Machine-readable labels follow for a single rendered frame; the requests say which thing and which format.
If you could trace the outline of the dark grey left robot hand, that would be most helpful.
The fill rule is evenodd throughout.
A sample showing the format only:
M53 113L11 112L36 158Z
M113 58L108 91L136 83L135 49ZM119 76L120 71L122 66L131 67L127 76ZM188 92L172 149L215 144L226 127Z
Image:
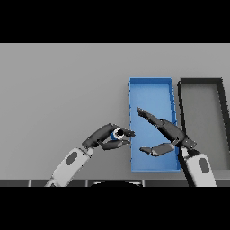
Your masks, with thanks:
M120 148L124 145L129 145L130 142L122 138L121 140L112 140L111 133L114 129L121 128L124 132L124 137L134 137L135 132L129 129L122 128L116 124L106 124L93 132L83 143L85 149L90 147L100 146L103 150L111 150Z

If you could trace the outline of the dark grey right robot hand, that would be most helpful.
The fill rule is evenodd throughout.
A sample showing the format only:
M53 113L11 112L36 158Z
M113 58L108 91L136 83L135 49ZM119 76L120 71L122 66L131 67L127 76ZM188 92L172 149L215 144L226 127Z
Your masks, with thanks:
M190 139L180 128L166 119L158 119L153 114L137 107L137 113L145 118L150 124L155 126L168 140L169 143L162 143L153 147L140 147L141 152L157 157L172 152L177 147L187 149L189 155L198 155L199 151L195 149L197 143Z

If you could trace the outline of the blue pipe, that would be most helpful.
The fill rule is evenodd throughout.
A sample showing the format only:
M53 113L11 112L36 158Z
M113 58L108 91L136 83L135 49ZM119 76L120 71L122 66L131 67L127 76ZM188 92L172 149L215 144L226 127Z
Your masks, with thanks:
M112 140L121 140L122 138L124 138L124 132L121 128L116 128L111 133Z

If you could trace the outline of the dark grey bin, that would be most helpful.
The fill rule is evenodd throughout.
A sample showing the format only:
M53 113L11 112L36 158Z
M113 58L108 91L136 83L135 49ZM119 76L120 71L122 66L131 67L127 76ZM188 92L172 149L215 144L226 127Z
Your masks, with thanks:
M230 117L221 78L181 78L181 125L213 170L230 171Z

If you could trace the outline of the blue bin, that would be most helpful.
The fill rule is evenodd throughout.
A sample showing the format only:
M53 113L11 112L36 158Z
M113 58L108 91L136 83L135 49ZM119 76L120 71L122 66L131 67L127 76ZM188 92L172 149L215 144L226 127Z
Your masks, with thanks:
M153 147L169 140L146 119L138 116L137 108L148 111L158 119L177 124L171 77L130 77L129 82L129 128L135 132L131 138L131 171L133 173L179 172L178 148L161 156L151 156L139 150Z

